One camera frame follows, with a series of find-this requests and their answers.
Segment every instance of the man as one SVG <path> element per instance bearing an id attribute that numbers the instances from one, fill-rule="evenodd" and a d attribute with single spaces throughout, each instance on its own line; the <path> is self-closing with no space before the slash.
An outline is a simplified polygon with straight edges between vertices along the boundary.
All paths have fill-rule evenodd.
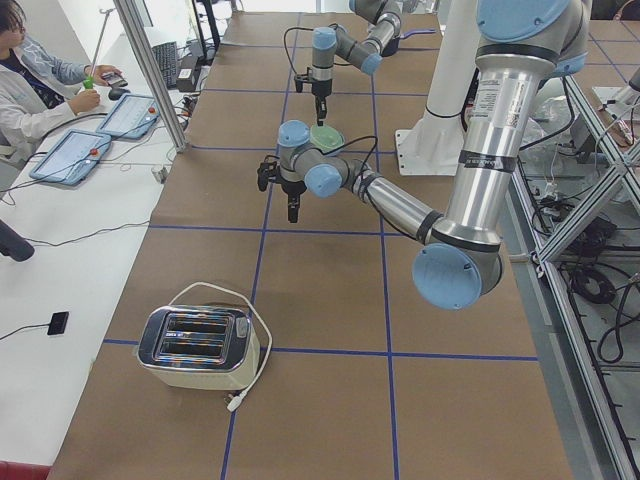
<path id="1" fill-rule="evenodd" d="M 0 145 L 17 149 L 18 160 L 28 158 L 49 130 L 100 104 L 95 90 L 76 95 L 67 87 L 82 82 L 91 66 L 48 54 L 26 35 L 25 20 L 16 0 L 0 0 Z M 98 65 L 95 83 L 107 85 L 101 78 L 107 72 L 121 73 Z"/>

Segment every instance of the red object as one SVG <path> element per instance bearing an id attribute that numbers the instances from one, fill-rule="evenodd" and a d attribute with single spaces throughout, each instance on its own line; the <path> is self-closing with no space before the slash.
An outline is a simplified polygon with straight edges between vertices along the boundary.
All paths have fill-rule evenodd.
<path id="1" fill-rule="evenodd" d="M 0 461 L 0 480 L 46 480 L 51 467 Z"/>

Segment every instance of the white cloth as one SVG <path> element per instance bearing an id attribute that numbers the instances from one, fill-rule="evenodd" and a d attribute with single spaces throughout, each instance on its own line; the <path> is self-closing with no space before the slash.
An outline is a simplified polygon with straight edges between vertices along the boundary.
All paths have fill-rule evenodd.
<path id="1" fill-rule="evenodd" d="M 38 81 L 65 99 L 78 91 L 67 85 L 85 78 L 85 65 L 48 54 L 29 36 L 13 51 Z M 67 102 L 49 110 L 22 75 L 0 65 L 0 144 L 17 149 L 12 161 L 28 158 L 45 133 L 74 117 Z"/>

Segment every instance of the person's hand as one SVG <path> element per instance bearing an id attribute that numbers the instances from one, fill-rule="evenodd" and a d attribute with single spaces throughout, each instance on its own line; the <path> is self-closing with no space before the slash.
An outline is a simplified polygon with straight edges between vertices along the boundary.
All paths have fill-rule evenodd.
<path id="1" fill-rule="evenodd" d="M 122 75 L 122 72 L 119 68 L 114 67 L 113 65 L 96 65 L 96 70 L 93 72 L 93 82 L 96 85 L 102 85 L 103 87 L 108 87 L 109 84 L 102 79 L 102 75 L 108 72 L 117 73 L 118 75 Z M 85 75 L 91 75 L 91 65 L 87 65 L 84 67 Z"/>
<path id="2" fill-rule="evenodd" d="M 82 112 L 88 112 L 100 105 L 100 95 L 95 90 L 83 90 L 71 100 L 67 100 L 73 113 L 78 115 Z"/>

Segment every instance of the green object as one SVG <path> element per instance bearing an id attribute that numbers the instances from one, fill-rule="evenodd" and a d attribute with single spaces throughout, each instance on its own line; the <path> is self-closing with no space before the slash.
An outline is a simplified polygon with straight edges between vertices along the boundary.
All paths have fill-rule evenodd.
<path id="1" fill-rule="evenodd" d="M 310 140 L 322 153 L 327 153 L 344 145 L 344 136 L 329 125 L 311 127 Z"/>

